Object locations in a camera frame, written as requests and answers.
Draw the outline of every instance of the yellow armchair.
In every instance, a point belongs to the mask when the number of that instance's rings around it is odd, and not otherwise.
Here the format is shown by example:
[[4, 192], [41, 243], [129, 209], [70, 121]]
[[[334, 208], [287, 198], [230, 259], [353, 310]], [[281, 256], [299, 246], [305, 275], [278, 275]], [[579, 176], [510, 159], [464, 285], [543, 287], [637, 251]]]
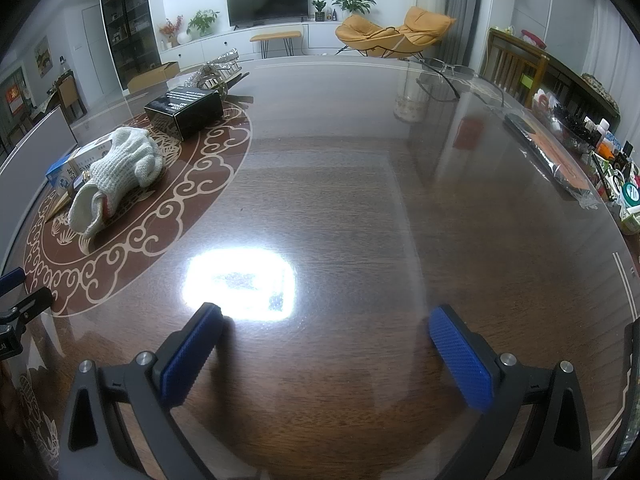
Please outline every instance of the yellow armchair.
[[426, 47], [440, 41], [455, 21], [443, 14], [411, 7], [399, 28], [382, 28], [352, 14], [335, 29], [335, 35], [345, 44], [339, 52], [352, 48], [363, 56], [419, 56]]

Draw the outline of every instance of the metal screw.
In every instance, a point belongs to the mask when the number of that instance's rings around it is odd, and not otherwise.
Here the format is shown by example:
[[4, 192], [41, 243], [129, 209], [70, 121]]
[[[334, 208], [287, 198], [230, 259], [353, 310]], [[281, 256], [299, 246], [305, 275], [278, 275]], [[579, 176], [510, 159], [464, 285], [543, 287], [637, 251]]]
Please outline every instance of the metal screw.
[[506, 353], [500, 355], [500, 362], [505, 366], [513, 366], [518, 360], [515, 355]]
[[151, 352], [140, 352], [136, 356], [136, 362], [140, 366], [148, 365], [151, 362], [151, 359], [154, 358], [154, 355]]
[[80, 366], [78, 367], [78, 370], [80, 370], [83, 374], [87, 373], [89, 370], [91, 370], [91, 368], [94, 366], [94, 364], [89, 361], [89, 359], [85, 359], [84, 361], [82, 361], [80, 363]]
[[567, 374], [574, 371], [574, 366], [569, 361], [560, 361], [560, 368]]

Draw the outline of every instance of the blue textured pad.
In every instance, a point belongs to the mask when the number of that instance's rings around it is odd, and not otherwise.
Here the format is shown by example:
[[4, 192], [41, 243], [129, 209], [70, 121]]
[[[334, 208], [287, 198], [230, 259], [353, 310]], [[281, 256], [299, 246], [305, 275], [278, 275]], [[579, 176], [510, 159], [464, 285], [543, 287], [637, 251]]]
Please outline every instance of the blue textured pad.
[[16, 267], [11, 272], [6, 273], [0, 277], [0, 296], [4, 296], [12, 288], [17, 287], [21, 283], [24, 283], [26, 279], [24, 271], [20, 267]]
[[211, 305], [177, 349], [160, 377], [160, 399], [168, 408], [180, 406], [222, 333], [223, 317]]
[[491, 375], [441, 307], [431, 313], [429, 335], [466, 403], [484, 413], [494, 399]]

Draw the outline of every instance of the silver tinsel object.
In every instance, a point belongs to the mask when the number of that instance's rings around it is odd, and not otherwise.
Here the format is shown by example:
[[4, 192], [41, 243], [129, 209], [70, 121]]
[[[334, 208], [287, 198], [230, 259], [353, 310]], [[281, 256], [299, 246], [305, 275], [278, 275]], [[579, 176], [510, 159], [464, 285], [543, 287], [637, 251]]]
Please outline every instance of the silver tinsel object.
[[185, 81], [183, 86], [197, 87], [202, 90], [218, 90], [224, 98], [228, 92], [226, 83], [241, 70], [238, 66], [238, 50], [233, 48], [211, 61], [207, 61], [197, 72]]

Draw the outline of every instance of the cardboard box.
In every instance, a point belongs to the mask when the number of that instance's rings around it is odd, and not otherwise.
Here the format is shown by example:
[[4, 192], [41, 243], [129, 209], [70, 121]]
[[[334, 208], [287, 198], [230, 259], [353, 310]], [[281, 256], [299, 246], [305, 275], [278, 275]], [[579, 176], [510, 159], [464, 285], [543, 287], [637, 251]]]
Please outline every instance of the cardboard box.
[[84, 170], [88, 170], [93, 162], [103, 158], [110, 149], [111, 134], [76, 148], [69, 155], [63, 156], [50, 166], [47, 170], [47, 180], [56, 193], [62, 196], [76, 176]]
[[184, 140], [222, 117], [217, 90], [178, 86], [145, 106], [145, 112], [161, 132]]
[[153, 68], [148, 72], [138, 74], [129, 81], [127, 88], [129, 89], [129, 92], [133, 94], [133, 92], [138, 92], [143, 88], [148, 88], [149, 86], [168, 81], [169, 79], [176, 77], [179, 72], [180, 66], [177, 61], [170, 61], [169, 63]]

